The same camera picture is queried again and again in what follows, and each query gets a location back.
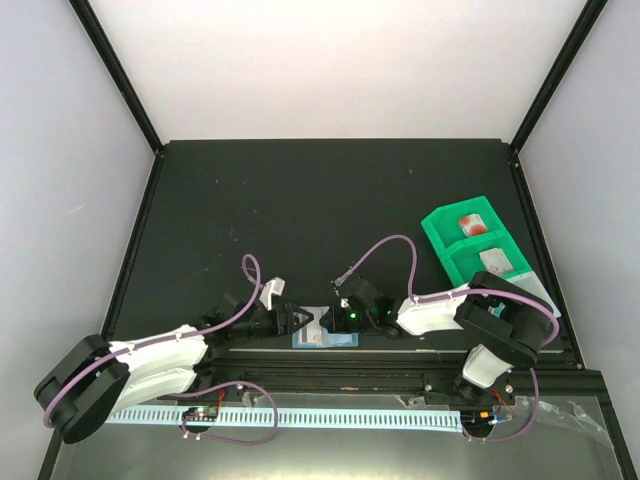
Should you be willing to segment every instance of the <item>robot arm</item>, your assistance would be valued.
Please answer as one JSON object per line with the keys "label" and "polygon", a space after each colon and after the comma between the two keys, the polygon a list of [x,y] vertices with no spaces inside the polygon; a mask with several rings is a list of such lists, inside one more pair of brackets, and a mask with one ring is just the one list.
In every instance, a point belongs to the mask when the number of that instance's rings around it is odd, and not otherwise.
{"label": "robot arm", "polygon": [[[186,392],[198,376],[198,365],[223,355],[232,346],[295,333],[313,320],[313,315],[273,298],[282,294],[283,287],[281,279],[267,282],[261,300],[251,305],[227,295],[223,305],[200,324],[182,325],[161,335],[110,343],[99,335],[84,338],[35,389],[40,406],[45,412],[50,410],[51,425],[47,426],[55,427],[65,443],[78,442],[113,413]],[[226,320],[233,317],[237,317],[233,322]],[[79,373],[88,369],[93,371],[77,381]]]}
{"label": "robot arm", "polygon": [[[257,271],[249,302],[227,296],[201,324],[183,325],[154,337],[107,343],[91,335],[78,343],[34,392],[45,410],[45,425],[55,427],[65,443],[78,442],[113,412],[188,391],[198,377],[199,364],[223,355],[231,346],[290,335],[313,320],[309,312],[279,298],[284,287],[281,279],[267,282],[258,300],[259,266],[247,257]],[[492,405],[488,389],[496,379],[513,367],[535,365],[540,348],[558,328],[548,305],[487,272],[476,274],[467,286],[407,299],[382,295],[357,275],[343,276],[334,286],[341,305],[320,319],[330,332],[376,328],[396,338],[403,331],[421,335],[463,329],[477,339],[455,377],[447,372],[427,379],[428,403]]]}
{"label": "robot arm", "polygon": [[[456,289],[402,302],[381,294],[357,275],[336,282],[335,288],[355,313],[342,318],[353,317],[352,322],[367,318],[387,336],[399,336],[400,329],[413,336],[464,330],[477,341],[457,374],[427,382],[427,403],[432,404],[492,405],[489,389],[496,380],[513,368],[532,368],[540,349],[558,328],[548,304],[488,272],[478,272],[469,284]],[[328,321],[323,326],[331,330],[332,325],[350,327]],[[365,326],[366,322],[358,323],[358,328]]]}

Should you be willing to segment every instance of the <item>glass surface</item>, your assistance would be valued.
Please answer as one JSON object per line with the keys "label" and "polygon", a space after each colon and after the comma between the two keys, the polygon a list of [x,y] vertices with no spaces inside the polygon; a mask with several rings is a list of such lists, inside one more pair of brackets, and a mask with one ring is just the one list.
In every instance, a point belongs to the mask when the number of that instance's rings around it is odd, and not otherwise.
{"label": "glass surface", "polygon": [[[595,398],[543,400],[555,405],[573,400],[604,426]],[[310,403],[301,401],[299,406]],[[371,408],[370,402],[371,398],[363,399],[361,406]],[[516,421],[498,425],[494,434],[508,434],[518,425]],[[537,422],[525,436],[500,444],[470,444],[459,434],[429,431],[282,429],[272,442],[259,447],[185,440],[177,427],[105,425],[87,440],[62,447],[53,478],[622,478],[611,446],[580,427],[564,425]],[[217,430],[241,439],[259,438],[264,433],[240,428]]]}

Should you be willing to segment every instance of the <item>white cable channel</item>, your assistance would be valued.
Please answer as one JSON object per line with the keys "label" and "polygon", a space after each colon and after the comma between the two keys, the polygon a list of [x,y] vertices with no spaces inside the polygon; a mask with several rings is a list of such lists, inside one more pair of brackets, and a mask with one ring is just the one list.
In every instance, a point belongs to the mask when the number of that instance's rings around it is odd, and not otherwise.
{"label": "white cable channel", "polygon": [[[182,423],[182,414],[190,408],[194,407],[136,405],[112,415],[106,423],[176,426]],[[270,427],[273,425],[273,410],[271,408],[222,407],[219,409],[215,421],[195,420],[189,421],[187,424],[221,427]],[[431,410],[279,408],[278,427],[462,432],[460,412]]]}

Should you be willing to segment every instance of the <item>black metal rail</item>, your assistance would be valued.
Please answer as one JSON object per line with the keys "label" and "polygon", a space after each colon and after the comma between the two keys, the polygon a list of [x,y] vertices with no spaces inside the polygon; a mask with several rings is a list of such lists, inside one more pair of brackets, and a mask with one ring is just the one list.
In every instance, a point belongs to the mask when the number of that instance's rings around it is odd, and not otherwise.
{"label": "black metal rail", "polygon": [[84,29],[87,31],[89,38],[96,47],[98,55],[100,55],[107,70],[109,70],[122,98],[124,98],[133,117],[136,122],[138,122],[138,126],[140,130],[142,130],[147,142],[149,142],[151,150],[153,150],[155,154],[162,152],[164,149],[162,141],[156,133],[155,128],[153,128],[151,120],[142,106],[140,98],[138,98],[138,94],[134,90],[127,73],[124,71],[116,52],[113,50],[107,34],[104,32],[102,25],[100,25],[98,17],[93,11],[93,8],[91,8],[91,4],[87,0],[69,0],[69,3],[71,3],[80,22],[82,22]]}
{"label": "black metal rail", "polygon": [[144,194],[142,196],[142,203],[140,204],[138,215],[136,216],[136,221],[133,225],[133,232],[131,233],[131,238],[127,245],[124,261],[120,268],[116,288],[113,292],[113,296],[111,297],[109,310],[107,310],[107,316],[104,324],[102,325],[102,331],[100,332],[102,337],[105,339],[108,339],[113,335],[118,322],[118,316],[120,315],[124,295],[127,291],[127,285],[129,285],[129,278],[131,277],[133,264],[136,260],[140,240],[142,239],[142,232],[144,231],[144,226],[147,223],[147,217],[149,216],[151,203],[153,202],[153,195],[156,191],[158,181],[160,180],[163,162],[164,157],[161,154],[156,155],[156,158],[153,161],[153,166],[151,167],[147,186],[145,187]]}
{"label": "black metal rail", "polygon": [[522,147],[529,138],[529,135],[531,135],[531,132],[535,128],[536,123],[538,123],[538,120],[542,116],[542,112],[547,108],[549,100],[551,100],[551,97],[558,88],[558,85],[560,85],[564,74],[567,73],[571,62],[573,62],[573,59],[580,50],[580,47],[589,35],[591,28],[596,23],[596,20],[600,16],[600,13],[606,4],[607,0],[588,0],[582,9],[578,20],[571,29],[560,53],[551,66],[551,70],[549,70],[538,94],[534,98],[533,103],[529,107],[524,120],[522,120],[522,123],[516,132],[516,135],[511,141],[511,147],[515,152],[522,150]]}
{"label": "black metal rail", "polygon": [[[424,393],[423,374],[429,371],[451,370],[460,367],[455,361],[445,362],[352,362],[318,359],[315,363],[291,361],[216,359],[211,373],[215,381],[248,380],[272,392],[349,393],[418,396]],[[531,396],[533,382],[528,371],[514,371],[510,382],[518,395]],[[540,395],[546,397],[595,397],[614,446],[618,465],[625,479],[637,479],[631,455],[624,441],[620,424],[611,403],[602,374],[594,370],[537,370]],[[212,378],[202,377],[205,386]],[[238,396],[232,391],[230,398]],[[201,397],[199,402],[215,403],[217,395]]]}

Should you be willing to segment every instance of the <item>small red item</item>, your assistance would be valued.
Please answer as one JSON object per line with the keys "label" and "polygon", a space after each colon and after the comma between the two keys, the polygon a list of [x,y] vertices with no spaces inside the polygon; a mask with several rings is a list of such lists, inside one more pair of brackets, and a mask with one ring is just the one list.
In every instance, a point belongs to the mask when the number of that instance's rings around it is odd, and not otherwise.
{"label": "small red item", "polygon": [[474,237],[489,231],[482,221],[482,217],[477,213],[470,213],[469,215],[458,219],[458,224],[460,224],[460,228],[462,229],[465,237]]}
{"label": "small red item", "polygon": [[224,396],[225,396],[225,393],[226,393],[224,388],[221,389],[219,392],[220,393],[218,393],[218,405],[216,405],[218,408],[220,408],[220,406],[222,405],[222,400],[224,399]]}

